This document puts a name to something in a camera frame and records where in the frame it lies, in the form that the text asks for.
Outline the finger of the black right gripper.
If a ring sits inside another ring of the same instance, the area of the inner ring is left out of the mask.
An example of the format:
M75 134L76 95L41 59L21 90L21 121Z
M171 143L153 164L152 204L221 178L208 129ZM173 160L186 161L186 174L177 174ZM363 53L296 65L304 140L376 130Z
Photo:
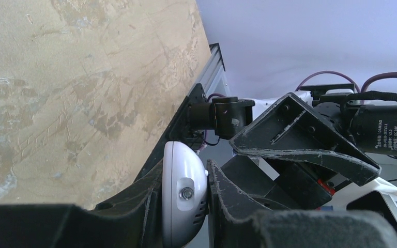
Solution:
M221 169L230 181L270 209L313 210L332 200L334 193L303 165L266 159L266 166L278 170L276 179L246 156L234 156Z
M294 163L321 181L366 185L381 167L294 93L279 98L229 144L237 154Z

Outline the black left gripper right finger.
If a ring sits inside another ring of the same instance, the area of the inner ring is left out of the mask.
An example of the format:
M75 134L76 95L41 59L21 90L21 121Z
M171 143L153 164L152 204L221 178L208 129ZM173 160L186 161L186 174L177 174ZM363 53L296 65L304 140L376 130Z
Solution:
M394 229L369 211L273 211L207 161L210 247L397 247Z

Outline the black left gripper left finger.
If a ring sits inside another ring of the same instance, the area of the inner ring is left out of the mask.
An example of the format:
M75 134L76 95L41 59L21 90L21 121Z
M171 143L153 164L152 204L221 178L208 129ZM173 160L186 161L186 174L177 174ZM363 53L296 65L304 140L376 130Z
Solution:
M99 203L0 205L0 247L162 247L162 164Z

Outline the white remote control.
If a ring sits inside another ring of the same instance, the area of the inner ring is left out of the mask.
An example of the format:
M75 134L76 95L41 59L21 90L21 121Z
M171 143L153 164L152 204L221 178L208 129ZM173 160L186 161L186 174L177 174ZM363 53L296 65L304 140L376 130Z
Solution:
M162 240L183 247L200 231L207 211L208 171L195 151L182 142L164 147L162 169Z

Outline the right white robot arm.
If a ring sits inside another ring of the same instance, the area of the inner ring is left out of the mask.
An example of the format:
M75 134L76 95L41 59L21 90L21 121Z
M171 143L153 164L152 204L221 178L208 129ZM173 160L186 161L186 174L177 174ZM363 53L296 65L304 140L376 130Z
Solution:
M214 98L189 107L188 125L214 130L237 154L269 160L277 185L298 206L315 209L379 176L369 153L397 156L397 93L368 90L382 79L397 79L397 72L375 75L362 89L299 85L312 101L291 92L263 111L256 100Z

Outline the aluminium frame rail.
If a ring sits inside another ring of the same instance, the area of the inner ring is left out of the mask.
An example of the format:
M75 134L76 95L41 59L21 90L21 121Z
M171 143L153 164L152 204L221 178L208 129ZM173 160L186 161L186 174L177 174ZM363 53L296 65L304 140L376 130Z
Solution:
M205 96L213 93L230 96L231 91L226 77L226 69L219 43L209 45L211 56L200 72L195 83L201 84Z

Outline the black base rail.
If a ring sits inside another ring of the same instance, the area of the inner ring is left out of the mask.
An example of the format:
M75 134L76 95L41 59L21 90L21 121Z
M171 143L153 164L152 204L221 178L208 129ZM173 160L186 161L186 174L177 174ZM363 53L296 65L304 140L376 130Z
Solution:
M135 181L144 177L163 158L166 142L180 141L192 147L194 150L199 148L202 140L195 131L190 129L190 125L188 123L188 111L189 107L192 105L204 102L205 94L203 86L200 83L195 84L184 98L177 112L174 114L172 120L156 143L154 149L135 178Z

